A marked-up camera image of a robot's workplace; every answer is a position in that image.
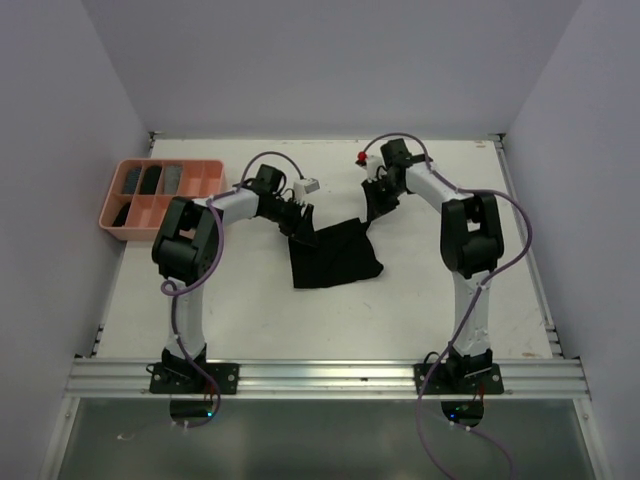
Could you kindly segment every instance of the cable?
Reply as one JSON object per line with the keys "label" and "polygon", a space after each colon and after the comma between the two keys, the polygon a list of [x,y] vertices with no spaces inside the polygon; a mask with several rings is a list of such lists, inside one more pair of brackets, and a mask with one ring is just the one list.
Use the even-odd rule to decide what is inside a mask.
{"label": "cable", "polygon": [[[207,382],[207,385],[209,385],[209,386],[211,386],[211,387],[213,387],[215,389],[216,404],[215,404],[215,407],[214,407],[212,415],[210,417],[206,418],[204,421],[196,423],[196,424],[193,424],[193,425],[190,425],[188,422],[185,422],[185,424],[184,424],[185,428],[200,427],[202,425],[206,425],[207,423],[209,423],[213,419],[213,417],[215,417],[215,415],[218,413],[218,410],[220,410],[220,404],[222,403],[222,398],[220,396],[220,386],[217,384],[217,382],[215,381],[215,379],[211,375],[209,375],[205,370],[203,370],[195,362],[195,360],[191,357],[191,355],[189,355],[189,352],[187,351],[187,349],[184,346],[184,343],[182,342],[182,338],[180,336],[180,332],[178,331],[178,323],[177,323],[177,318],[176,318],[178,297],[181,296],[181,295],[186,295],[187,293],[193,292],[197,288],[201,287],[209,279],[209,277],[211,277],[213,272],[216,270],[216,268],[218,268],[218,265],[220,264],[220,259],[222,258],[222,252],[224,250],[224,231],[223,231],[222,219],[220,218],[220,214],[218,213],[216,208],[213,206],[213,200],[217,199],[217,198],[223,198],[223,197],[227,197],[227,196],[230,196],[230,195],[234,195],[240,188],[242,188],[245,185],[245,182],[249,182],[251,180],[251,179],[247,179],[247,173],[249,172],[249,168],[251,167],[251,165],[253,165],[259,158],[264,157],[265,155],[276,155],[276,156],[280,156],[280,157],[284,158],[285,160],[288,160],[289,163],[291,163],[293,165],[293,167],[296,169],[296,171],[300,175],[300,178],[304,178],[304,176],[302,175],[302,171],[300,170],[298,165],[290,157],[288,157],[287,155],[285,155],[283,153],[275,152],[275,151],[266,151],[266,152],[259,153],[258,155],[253,157],[249,161],[249,163],[247,163],[247,166],[245,167],[244,171],[242,172],[242,177],[240,178],[240,183],[236,186],[235,190],[231,190],[229,192],[225,192],[225,193],[222,193],[220,195],[216,195],[216,196],[210,197],[206,201],[207,208],[209,209],[209,211],[213,215],[213,218],[214,218],[215,223],[216,223],[216,229],[218,231],[218,250],[216,251],[216,256],[213,259],[213,262],[211,262],[211,265],[209,266],[207,271],[204,273],[204,275],[202,277],[200,277],[198,280],[196,280],[191,285],[183,288],[182,290],[178,290],[178,286],[176,285],[176,283],[173,280],[165,280],[160,285],[160,290],[162,291],[162,293],[164,293],[165,295],[167,295],[169,297],[172,297],[171,298],[171,330],[173,331],[173,334],[176,336],[176,343],[178,344],[178,347],[180,348],[180,351],[182,352],[182,355],[184,356],[184,358],[187,361],[187,363],[189,363],[189,365],[191,365],[191,367],[193,367],[200,375],[202,375],[205,378],[205,380]],[[286,175],[284,176],[284,180],[285,181],[284,181],[284,184],[282,186],[282,189],[284,189],[286,187],[286,184],[287,184]]]}
{"label": "cable", "polygon": [[387,171],[384,165],[379,165],[378,168],[376,168],[376,180],[380,179],[380,169],[384,170],[385,172]]}
{"label": "cable", "polygon": [[[435,369],[437,368],[437,366],[440,363],[442,363],[442,360],[444,359],[444,357],[446,357],[449,354],[449,352],[451,351],[451,349],[453,348],[453,344],[455,343],[455,341],[458,339],[458,337],[462,333],[462,329],[464,328],[464,326],[466,325],[467,321],[469,320],[469,317],[471,316],[471,312],[473,312],[473,309],[475,308],[476,304],[478,303],[478,299],[480,298],[480,295],[482,294],[482,291],[486,288],[486,285],[495,276],[497,276],[500,273],[504,272],[508,268],[511,268],[513,265],[515,265],[520,260],[522,260],[526,256],[526,254],[528,253],[529,249],[531,248],[531,242],[533,241],[533,226],[531,224],[531,220],[529,219],[529,216],[524,211],[522,206],[516,200],[514,200],[509,195],[507,195],[506,193],[503,193],[503,192],[500,192],[500,191],[497,191],[497,190],[492,190],[492,189],[473,190],[473,189],[459,188],[456,185],[454,185],[453,183],[451,183],[449,180],[447,180],[443,175],[441,175],[439,172],[437,172],[433,168],[433,165],[432,165],[433,159],[431,157],[429,157],[429,152],[427,151],[426,145],[422,142],[422,140],[420,140],[415,135],[411,135],[411,134],[404,133],[404,132],[393,132],[393,133],[387,133],[387,134],[384,134],[384,135],[380,135],[380,136],[374,138],[373,140],[371,140],[366,145],[366,147],[363,149],[363,152],[366,153],[367,150],[369,148],[371,148],[371,146],[374,143],[376,143],[379,140],[382,140],[384,138],[388,138],[388,137],[405,137],[405,138],[409,138],[409,139],[414,140],[415,142],[417,142],[418,145],[420,146],[420,148],[422,149],[423,153],[424,153],[425,163],[427,164],[427,168],[429,169],[429,171],[438,180],[440,180],[442,183],[444,183],[447,187],[451,188],[452,190],[455,190],[455,191],[457,191],[459,193],[468,193],[468,194],[489,193],[489,194],[493,194],[493,195],[496,195],[496,196],[498,196],[500,198],[505,199],[521,215],[522,219],[524,220],[526,229],[527,229],[527,239],[526,239],[525,245],[522,248],[522,250],[520,251],[520,253],[518,255],[516,255],[513,259],[511,259],[510,261],[505,263],[504,265],[496,268],[493,272],[490,272],[486,277],[484,277],[478,283],[478,288],[474,292],[473,297],[471,298],[471,301],[469,302],[469,307],[467,308],[467,311],[465,312],[465,314],[462,316],[462,320],[460,321],[460,324],[458,325],[458,328],[456,329],[456,331],[454,332],[453,336],[451,337],[451,340],[447,344],[447,347],[438,356],[436,361],[431,365],[431,368],[429,368],[429,371],[425,375],[424,381],[422,382],[422,385],[420,386],[420,391],[418,393],[418,400],[416,401],[416,423],[417,423],[417,429],[418,429],[418,436],[420,437],[420,442],[422,443],[422,447],[424,448],[425,452],[427,453],[427,455],[429,456],[429,458],[431,459],[433,464],[436,467],[438,467],[438,469],[442,473],[444,473],[448,478],[455,479],[455,476],[444,465],[442,465],[438,461],[437,458],[435,458],[433,452],[431,451],[431,447],[429,446],[429,443],[427,442],[426,436],[425,436],[423,428],[422,428],[422,408],[421,408],[422,407],[422,398],[424,397],[424,392],[425,392],[425,390],[427,388],[427,385],[429,383],[429,379],[433,375],[433,373],[434,373]],[[466,427],[464,427],[463,425],[459,425],[459,424],[455,424],[455,425],[457,425],[460,428],[466,429]],[[499,441],[493,439],[492,437],[490,437],[489,435],[487,435],[484,432],[478,431],[477,429],[471,429],[471,432],[474,435],[477,435],[477,436],[479,436],[481,438],[484,438],[485,440],[491,442],[494,446],[496,446],[504,454],[505,458],[507,459],[507,462],[509,463],[509,478],[510,479],[515,478],[515,467],[514,467],[514,463],[513,463],[513,458],[511,457],[511,455],[509,454],[507,449]]]}
{"label": "cable", "polygon": [[176,284],[171,280],[165,280],[164,282],[162,282],[162,285],[160,285],[160,290],[162,291],[162,293],[164,293],[169,297],[179,297],[180,295],[185,295],[187,293],[193,292],[196,288],[202,286],[204,282],[206,282],[209,279],[209,277],[216,270],[216,268],[218,268],[218,264],[220,263],[220,258],[222,257],[222,250],[224,249],[224,232],[222,228],[222,219],[220,218],[220,214],[218,213],[218,210],[216,210],[216,208],[213,206],[212,202],[213,202],[213,198],[209,198],[207,199],[206,203],[207,203],[207,208],[213,214],[213,218],[216,222],[216,227],[218,230],[219,243],[218,243],[218,251],[216,252],[216,256],[213,259],[213,262],[211,262],[211,266],[204,273],[204,275],[202,275],[202,277],[200,277],[198,280],[193,282],[188,287],[183,288],[182,290],[178,290],[178,287],[176,286]]}
{"label": "cable", "polygon": [[189,352],[185,348],[184,343],[182,342],[182,337],[180,336],[180,332],[178,331],[178,320],[176,315],[176,310],[178,306],[178,297],[181,295],[190,293],[196,288],[198,288],[199,286],[201,286],[215,271],[215,269],[218,267],[218,264],[220,263],[220,259],[222,258],[222,252],[224,250],[224,232],[222,227],[222,219],[220,218],[220,214],[218,213],[216,208],[213,206],[212,201],[213,201],[212,199],[207,200],[207,208],[209,208],[209,210],[213,214],[213,218],[216,223],[216,228],[218,230],[219,243],[218,243],[218,250],[216,252],[216,256],[213,259],[211,266],[201,278],[199,278],[196,282],[194,282],[193,284],[189,285],[188,287],[182,290],[178,290],[178,286],[175,284],[173,280],[165,280],[164,282],[162,282],[162,285],[160,287],[160,289],[162,290],[162,293],[172,297],[171,298],[171,330],[173,331],[173,334],[176,336],[176,343],[178,344],[178,347],[180,348],[182,355],[184,356],[187,363],[191,365],[191,367],[193,367],[193,369],[196,372],[198,372],[200,375],[204,377],[204,379],[207,382],[207,385],[215,389],[216,405],[214,407],[212,415],[210,417],[207,417],[203,422],[200,422],[200,423],[196,423],[193,425],[189,425],[188,423],[185,423],[186,428],[200,427],[202,425],[206,425],[207,423],[209,423],[211,419],[215,417],[215,415],[218,413],[218,410],[220,410],[220,404],[222,403],[222,398],[220,396],[220,386],[218,385],[218,383],[215,381],[215,379],[211,375],[209,375],[205,370],[203,370],[200,367],[200,365],[198,365],[195,362],[195,360],[191,357],[191,355],[189,355]]}
{"label": "cable", "polygon": [[276,195],[278,196],[282,196],[282,192],[284,192],[284,189],[287,186],[287,175],[284,172],[282,172],[282,180],[284,180],[284,182],[282,181],[280,182],[282,183],[282,185],[280,186],[280,188],[278,188],[278,191],[276,192]]}
{"label": "cable", "polygon": [[276,152],[276,151],[273,151],[273,150],[267,150],[266,152],[259,153],[258,155],[253,157],[251,160],[249,160],[249,163],[247,163],[247,166],[244,167],[244,172],[242,172],[242,177],[240,177],[240,185],[242,185],[244,183],[244,179],[247,178],[247,173],[249,173],[249,169],[251,168],[251,165],[253,165],[254,163],[256,163],[256,161],[258,161],[260,158],[262,158],[262,157],[264,157],[266,155],[275,155],[277,157],[284,158],[291,165],[293,165],[293,168],[296,169],[296,172],[298,172],[298,175],[300,175],[300,178],[304,178],[304,175],[302,175],[302,170],[300,170],[300,167],[298,167],[298,164],[296,162],[294,162],[291,159],[291,157],[289,157],[288,155],[285,155],[284,153],[281,153],[281,152]]}

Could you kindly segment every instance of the black cloth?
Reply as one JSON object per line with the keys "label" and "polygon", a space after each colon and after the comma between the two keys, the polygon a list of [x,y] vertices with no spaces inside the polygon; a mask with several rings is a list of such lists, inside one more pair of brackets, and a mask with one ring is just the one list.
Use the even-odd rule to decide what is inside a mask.
{"label": "black cloth", "polygon": [[319,246],[309,247],[289,239],[294,288],[326,288],[380,275],[367,237],[369,223],[354,218],[317,232]]}

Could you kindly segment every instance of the black mounting bracket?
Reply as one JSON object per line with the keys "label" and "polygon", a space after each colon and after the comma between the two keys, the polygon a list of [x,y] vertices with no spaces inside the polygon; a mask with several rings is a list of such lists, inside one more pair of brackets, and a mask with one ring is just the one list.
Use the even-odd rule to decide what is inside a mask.
{"label": "black mounting bracket", "polygon": [[[424,377],[433,363],[416,363],[413,366],[413,381],[416,393],[424,382]],[[500,366],[491,364],[491,368],[462,378],[453,378],[446,368],[446,363],[440,363],[429,379],[425,388],[425,395],[501,395],[504,393]]]}
{"label": "black mounting bracket", "polygon": [[[221,395],[235,395],[238,391],[240,379],[240,365],[237,363],[206,363],[198,362],[199,366],[216,381]],[[200,375],[187,377],[167,369],[162,362],[147,366],[151,373],[149,392],[154,394],[205,394],[206,385]]]}

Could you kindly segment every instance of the white wall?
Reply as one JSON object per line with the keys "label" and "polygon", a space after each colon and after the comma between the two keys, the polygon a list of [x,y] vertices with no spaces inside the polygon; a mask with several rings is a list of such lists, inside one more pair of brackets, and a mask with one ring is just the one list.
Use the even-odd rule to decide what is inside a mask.
{"label": "white wall", "polygon": [[149,129],[506,131],[580,0],[83,0]]}
{"label": "white wall", "polygon": [[507,136],[560,339],[616,478],[637,478],[640,3],[585,0]]}
{"label": "white wall", "polygon": [[145,132],[79,0],[0,2],[0,477],[35,478],[119,244],[97,227]]}

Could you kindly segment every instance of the white table surface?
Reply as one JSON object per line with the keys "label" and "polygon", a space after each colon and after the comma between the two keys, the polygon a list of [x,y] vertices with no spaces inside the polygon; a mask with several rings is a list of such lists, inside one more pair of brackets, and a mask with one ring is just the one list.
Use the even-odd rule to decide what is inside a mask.
{"label": "white table surface", "polygon": [[[354,165],[366,141],[353,140],[158,140],[152,158],[215,158],[225,162],[229,184],[247,161],[264,150],[292,156],[305,176],[320,180],[308,200],[321,229],[364,218]],[[409,142],[414,152],[417,146]],[[505,190],[491,142],[429,141],[431,156],[454,183]],[[285,170],[276,157],[266,162]],[[521,248],[511,207],[499,200],[505,256]],[[453,281],[439,251],[440,218],[417,196],[377,220],[369,238],[382,274],[329,289],[296,291],[287,239],[265,219],[238,222],[225,233],[218,270],[205,285],[203,328],[208,357],[219,359],[405,360],[441,351],[453,328]],[[151,244],[130,242],[105,312],[98,349],[102,358],[159,358],[169,325],[168,300],[160,293]],[[534,285],[526,262],[491,286],[490,335],[495,358],[551,358]]]}

